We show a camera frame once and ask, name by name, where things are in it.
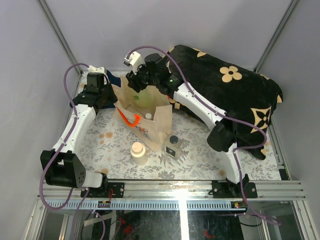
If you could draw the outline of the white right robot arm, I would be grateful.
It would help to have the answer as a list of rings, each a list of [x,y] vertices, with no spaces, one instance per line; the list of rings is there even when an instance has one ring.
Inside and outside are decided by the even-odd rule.
[[[239,155],[234,151],[237,147],[237,125],[230,120],[226,112],[198,93],[190,83],[185,83],[177,73],[171,73],[166,60],[158,53],[142,58],[134,51],[124,58],[124,64],[131,67],[126,75],[128,86],[140,92],[148,86],[155,86],[163,95],[167,95],[177,103],[188,108],[210,129],[207,137],[208,145],[216,152],[224,152],[224,161],[228,192],[233,197],[240,197],[246,191],[243,183],[245,174],[241,172]]]

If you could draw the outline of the beige canvas tote bag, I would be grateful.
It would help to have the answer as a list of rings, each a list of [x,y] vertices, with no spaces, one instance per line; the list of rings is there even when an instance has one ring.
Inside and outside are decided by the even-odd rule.
[[[121,87],[112,85],[117,97],[113,116],[153,152],[157,152],[172,130],[172,105],[168,97],[155,86],[147,86],[153,101],[148,107],[140,107],[134,101],[134,90],[128,87],[127,78],[122,75],[120,79]],[[147,113],[152,114],[152,119],[146,119]]]

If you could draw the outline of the green lotion pump bottle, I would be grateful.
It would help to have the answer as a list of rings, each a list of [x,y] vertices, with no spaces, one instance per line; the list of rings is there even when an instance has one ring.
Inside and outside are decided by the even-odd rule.
[[[140,92],[133,92],[132,95],[136,105],[142,108],[146,108],[153,102],[152,94],[147,90],[141,90]]]

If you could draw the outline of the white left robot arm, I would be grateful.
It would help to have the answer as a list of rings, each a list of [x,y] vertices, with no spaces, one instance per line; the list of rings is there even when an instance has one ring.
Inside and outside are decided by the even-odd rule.
[[[40,155],[42,168],[47,170],[48,185],[69,188],[92,188],[98,197],[105,197],[110,190],[102,173],[86,170],[78,153],[86,132],[100,109],[113,105],[117,97],[112,85],[105,82],[103,73],[87,74],[87,84],[73,100],[73,113],[58,142],[51,150]]]

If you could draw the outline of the small clear white-capped bottle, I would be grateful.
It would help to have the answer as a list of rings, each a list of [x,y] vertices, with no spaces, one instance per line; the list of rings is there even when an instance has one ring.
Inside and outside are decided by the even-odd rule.
[[[145,118],[148,119],[148,120],[152,119],[152,114],[151,113],[146,113],[145,114]]]

